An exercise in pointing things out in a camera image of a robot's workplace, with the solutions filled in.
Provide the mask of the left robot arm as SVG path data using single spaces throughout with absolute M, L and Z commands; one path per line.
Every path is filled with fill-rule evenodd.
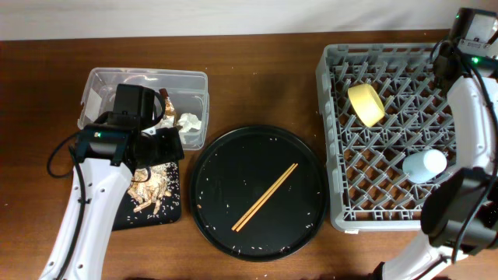
M 120 84 L 114 105 L 68 137 L 71 193 L 42 279 L 99 279 L 135 171 L 184 158 L 177 128 L 160 128 L 167 91 Z

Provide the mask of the food scraps and rice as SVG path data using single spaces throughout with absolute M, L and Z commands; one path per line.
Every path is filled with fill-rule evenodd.
M 180 179 L 177 163 L 165 163 L 135 171 L 127 190 L 133 212 L 147 219 L 162 218 L 180 209 Z

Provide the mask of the gold foil wrapper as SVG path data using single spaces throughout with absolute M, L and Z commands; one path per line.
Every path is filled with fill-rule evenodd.
M 165 101 L 165 113 L 159 123 L 159 128 L 175 127 L 177 125 L 178 116 L 176 110 L 174 109 L 174 105 L 171 102 L 170 96 L 166 89 L 160 89 L 159 93 Z

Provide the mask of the white tissue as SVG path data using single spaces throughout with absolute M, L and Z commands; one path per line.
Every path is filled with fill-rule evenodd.
M 156 129 L 177 128 L 180 133 L 186 133 L 189 131 L 199 131 L 201 126 L 202 122 L 195 114 L 183 113 L 180 117 L 176 117 L 175 115 L 166 115 L 156 125 Z

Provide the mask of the blue cup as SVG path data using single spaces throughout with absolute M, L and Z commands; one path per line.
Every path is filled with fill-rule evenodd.
M 436 149 L 428 149 L 406 157 L 402 170 L 408 174 L 408 180 L 414 184 L 424 184 L 445 171 L 447 159 Z

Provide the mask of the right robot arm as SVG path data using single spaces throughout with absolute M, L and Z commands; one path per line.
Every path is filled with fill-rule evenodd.
M 416 238 L 371 279 L 433 279 L 497 248 L 496 12 L 460 8 L 430 59 L 454 121 L 454 170 L 423 203 Z

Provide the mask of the yellow bowl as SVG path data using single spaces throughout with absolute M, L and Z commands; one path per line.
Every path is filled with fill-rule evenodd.
M 370 84 L 350 87 L 347 93 L 357 117 L 366 127 L 373 127 L 384 117 L 384 105 Z

